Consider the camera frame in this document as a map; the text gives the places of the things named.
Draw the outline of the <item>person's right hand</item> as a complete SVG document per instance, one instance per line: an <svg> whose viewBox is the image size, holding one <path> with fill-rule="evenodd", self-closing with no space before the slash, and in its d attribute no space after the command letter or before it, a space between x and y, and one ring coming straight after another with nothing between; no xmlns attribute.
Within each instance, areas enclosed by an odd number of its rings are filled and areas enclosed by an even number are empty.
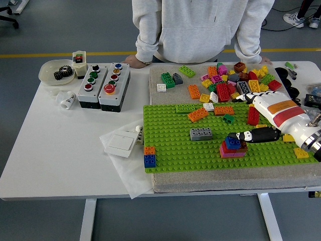
<svg viewBox="0 0 321 241"><path fill-rule="evenodd" d="M122 63L129 64L130 67L135 69L141 69L151 64L151 62L142 62L138 60L135 55L129 55Z"/></svg>

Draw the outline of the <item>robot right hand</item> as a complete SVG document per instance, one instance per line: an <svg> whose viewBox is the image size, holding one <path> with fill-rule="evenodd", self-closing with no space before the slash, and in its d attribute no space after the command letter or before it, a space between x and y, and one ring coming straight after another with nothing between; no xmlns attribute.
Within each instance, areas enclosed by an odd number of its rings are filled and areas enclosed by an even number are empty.
<svg viewBox="0 0 321 241"><path fill-rule="evenodd" d="M276 141L281 134L291 135L305 151L320 153L320 127L287 95L279 91L251 92L238 96L234 102L246 101L272 124L271 127L229 133L228 136L248 143Z"/></svg>

